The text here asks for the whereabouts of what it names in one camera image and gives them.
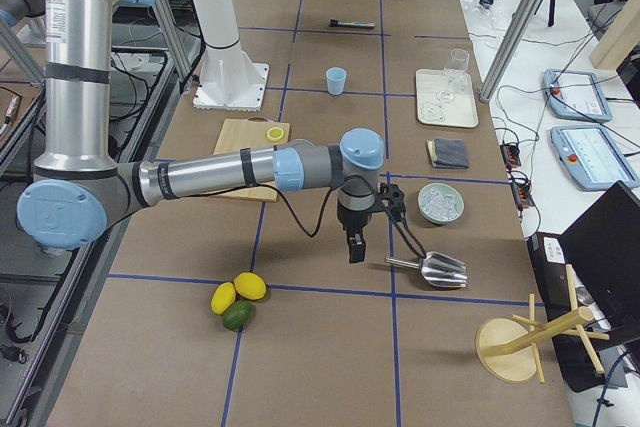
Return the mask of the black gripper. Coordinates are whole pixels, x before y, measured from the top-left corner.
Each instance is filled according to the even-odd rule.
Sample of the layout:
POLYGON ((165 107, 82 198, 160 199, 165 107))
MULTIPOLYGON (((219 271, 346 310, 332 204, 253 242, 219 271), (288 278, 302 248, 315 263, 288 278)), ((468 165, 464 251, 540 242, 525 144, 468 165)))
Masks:
POLYGON ((341 203, 337 204, 337 218, 346 232, 346 241, 351 264, 361 263, 366 257, 364 228, 369 224, 372 213, 368 210, 351 210, 341 203))

